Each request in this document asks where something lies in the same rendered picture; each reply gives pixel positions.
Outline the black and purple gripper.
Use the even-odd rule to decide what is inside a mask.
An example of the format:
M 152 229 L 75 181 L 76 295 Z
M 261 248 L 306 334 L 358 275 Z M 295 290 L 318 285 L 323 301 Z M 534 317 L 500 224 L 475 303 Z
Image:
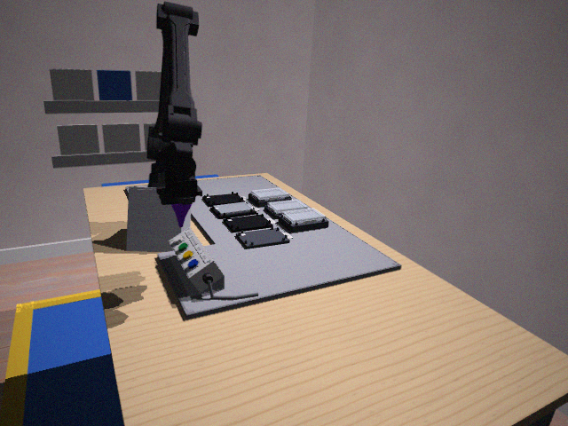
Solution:
M 197 196 L 202 197 L 202 190 L 200 189 L 200 187 L 198 185 L 197 185 L 197 188 L 198 188 L 198 195 Z M 183 227 L 183 224 L 185 222 L 185 217 L 186 217 L 189 209 L 191 208 L 192 204 L 182 205 L 182 203 L 178 203 L 177 195 L 176 194 L 167 194 L 167 192 L 165 190 L 165 186 L 156 187 L 156 191 L 157 191 L 157 194 L 159 194 L 159 198 L 161 200 L 162 205 L 171 204 L 172 208 L 176 212 L 179 227 Z M 182 216 L 181 216 L 181 214 L 182 214 Z

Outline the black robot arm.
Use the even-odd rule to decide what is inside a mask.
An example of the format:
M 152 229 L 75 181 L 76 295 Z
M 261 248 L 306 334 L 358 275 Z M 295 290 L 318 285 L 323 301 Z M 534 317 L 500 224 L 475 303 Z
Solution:
M 188 35 L 197 36 L 199 14 L 193 7 L 164 1 L 157 4 L 156 28 L 163 38 L 162 76 L 158 116 L 147 140 L 147 159 L 157 163 L 152 163 L 147 187 L 165 186 L 179 203 L 193 204 L 198 188 L 192 147 L 198 146 L 202 123 L 190 88 Z

